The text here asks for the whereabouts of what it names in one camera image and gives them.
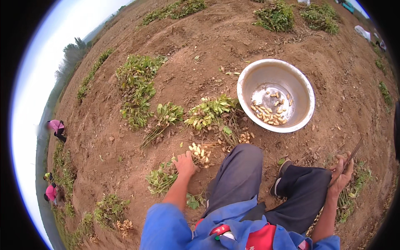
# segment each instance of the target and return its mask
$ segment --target blue jacket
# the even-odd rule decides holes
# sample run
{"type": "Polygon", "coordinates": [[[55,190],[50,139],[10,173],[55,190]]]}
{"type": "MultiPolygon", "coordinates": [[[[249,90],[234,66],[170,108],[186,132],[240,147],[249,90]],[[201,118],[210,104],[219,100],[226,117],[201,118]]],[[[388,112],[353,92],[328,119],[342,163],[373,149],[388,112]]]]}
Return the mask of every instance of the blue jacket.
{"type": "MultiPolygon", "coordinates": [[[[267,224],[264,215],[261,220],[239,222],[256,205],[257,197],[254,197],[219,208],[208,214],[192,233],[184,215],[176,206],[169,203],[155,204],[147,212],[140,249],[244,250],[249,234],[267,224]],[[222,224],[230,226],[235,240],[223,235],[220,235],[220,240],[216,240],[216,234],[209,235],[212,229],[222,224]]],[[[297,250],[297,246],[303,240],[314,250],[340,249],[340,239],[336,235],[313,243],[309,237],[287,232],[279,225],[276,225],[272,247],[274,250],[297,250]]]]}

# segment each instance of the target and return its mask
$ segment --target left hand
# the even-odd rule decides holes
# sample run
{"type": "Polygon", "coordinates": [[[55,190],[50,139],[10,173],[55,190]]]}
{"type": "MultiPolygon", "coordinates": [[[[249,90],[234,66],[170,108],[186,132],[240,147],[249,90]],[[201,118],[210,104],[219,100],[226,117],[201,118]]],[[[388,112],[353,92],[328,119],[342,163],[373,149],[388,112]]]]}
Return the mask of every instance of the left hand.
{"type": "Polygon", "coordinates": [[[196,172],[198,166],[193,163],[192,154],[188,150],[186,154],[178,155],[178,161],[173,160],[172,163],[175,165],[178,170],[179,176],[182,177],[192,177],[196,172]]]}
{"type": "MultiPolygon", "coordinates": [[[[351,152],[347,151],[347,157],[350,157],[351,152]]],[[[354,161],[351,159],[350,163],[342,173],[340,173],[343,169],[343,164],[346,162],[347,158],[342,155],[337,155],[336,159],[338,159],[338,163],[330,168],[332,170],[332,179],[329,184],[334,182],[336,178],[336,182],[328,189],[328,194],[333,197],[339,197],[340,192],[344,189],[346,184],[351,180],[351,175],[353,173],[354,161]]]]}

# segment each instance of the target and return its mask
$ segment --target white plastic bag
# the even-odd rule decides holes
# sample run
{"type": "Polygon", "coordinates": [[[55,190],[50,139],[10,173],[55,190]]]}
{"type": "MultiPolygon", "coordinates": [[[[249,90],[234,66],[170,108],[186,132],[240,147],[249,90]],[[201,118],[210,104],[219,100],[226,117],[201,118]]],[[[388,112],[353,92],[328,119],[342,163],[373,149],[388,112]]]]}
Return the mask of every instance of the white plastic bag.
{"type": "Polygon", "coordinates": [[[310,0],[297,0],[298,3],[305,3],[307,6],[310,5],[310,0]]]}
{"type": "Polygon", "coordinates": [[[366,31],[365,29],[363,29],[360,25],[357,25],[356,27],[354,27],[354,29],[356,30],[356,32],[358,34],[360,34],[361,36],[363,36],[366,40],[368,40],[368,42],[371,42],[371,33],[369,33],[368,31],[366,31]]]}

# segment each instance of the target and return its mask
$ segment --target shoe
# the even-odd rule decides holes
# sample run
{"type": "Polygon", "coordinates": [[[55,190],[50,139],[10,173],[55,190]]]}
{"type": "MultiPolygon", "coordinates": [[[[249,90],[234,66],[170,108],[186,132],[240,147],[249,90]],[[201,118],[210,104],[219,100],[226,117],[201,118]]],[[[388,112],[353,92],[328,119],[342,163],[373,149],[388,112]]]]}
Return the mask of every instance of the shoe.
{"type": "Polygon", "coordinates": [[[285,173],[286,169],[288,169],[288,166],[292,164],[292,161],[289,158],[286,158],[286,160],[280,165],[278,176],[275,179],[274,184],[270,188],[270,195],[272,196],[278,196],[276,194],[276,187],[280,182],[280,179],[282,179],[283,174],[285,173]]]}

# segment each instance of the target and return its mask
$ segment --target metal bowl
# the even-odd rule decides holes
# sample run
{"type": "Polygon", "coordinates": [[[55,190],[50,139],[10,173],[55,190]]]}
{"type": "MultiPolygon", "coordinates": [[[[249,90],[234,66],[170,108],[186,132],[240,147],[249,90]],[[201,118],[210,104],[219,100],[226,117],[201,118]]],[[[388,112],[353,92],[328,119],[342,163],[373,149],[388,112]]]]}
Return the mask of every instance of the metal bowl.
{"type": "Polygon", "coordinates": [[[239,102],[250,119],[261,127],[278,133],[301,129],[314,112],[315,97],[310,82],[300,70],[281,60],[262,59],[249,64],[239,76],[237,93],[239,102]],[[270,96],[276,92],[280,93],[279,99],[270,96]],[[282,98],[285,99],[283,104],[274,106],[282,98]],[[256,105],[262,104],[265,108],[271,108],[274,114],[277,107],[282,106],[280,109],[286,111],[281,115],[287,122],[277,126],[264,123],[256,116],[256,111],[250,108],[254,100],[256,105]]]}

